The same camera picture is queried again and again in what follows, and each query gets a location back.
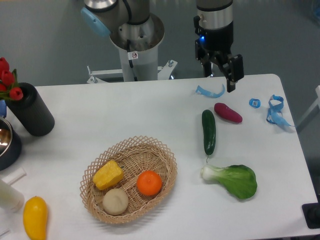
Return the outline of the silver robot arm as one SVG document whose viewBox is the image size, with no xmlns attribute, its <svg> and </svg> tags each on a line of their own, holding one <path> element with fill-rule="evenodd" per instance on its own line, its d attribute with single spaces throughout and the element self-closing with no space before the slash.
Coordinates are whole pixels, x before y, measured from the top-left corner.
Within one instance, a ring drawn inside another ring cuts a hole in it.
<svg viewBox="0 0 320 240">
<path fill-rule="evenodd" d="M 195 33 L 195 58 L 200 61 L 205 77 L 212 74 L 216 65 L 226 78 L 230 93 L 244 77 L 243 56 L 233 55 L 234 21 L 232 0 L 197 0 L 197 15 L 193 18 Z"/>
</svg>

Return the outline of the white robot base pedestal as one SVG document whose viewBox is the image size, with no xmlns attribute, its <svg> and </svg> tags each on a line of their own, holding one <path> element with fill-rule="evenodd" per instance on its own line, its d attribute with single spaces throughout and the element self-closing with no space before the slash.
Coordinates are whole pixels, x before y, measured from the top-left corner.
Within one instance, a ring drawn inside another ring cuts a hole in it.
<svg viewBox="0 0 320 240">
<path fill-rule="evenodd" d="M 177 63 L 158 66 L 164 24 L 150 12 L 148 0 L 86 0 L 81 15 L 97 34 L 118 49 L 125 82 L 168 80 Z"/>
</svg>

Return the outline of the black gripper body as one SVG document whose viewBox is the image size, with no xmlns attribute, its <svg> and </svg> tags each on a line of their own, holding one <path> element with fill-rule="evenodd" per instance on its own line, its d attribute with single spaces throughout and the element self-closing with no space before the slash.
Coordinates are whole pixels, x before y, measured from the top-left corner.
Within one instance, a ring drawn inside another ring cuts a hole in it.
<svg viewBox="0 0 320 240">
<path fill-rule="evenodd" d="M 231 56 L 231 46 L 234 41 L 234 23 L 209 29 L 201 26 L 199 15 L 193 18 L 195 33 L 199 38 L 195 41 L 195 58 L 204 66 L 208 62 L 223 66 Z"/>
</svg>

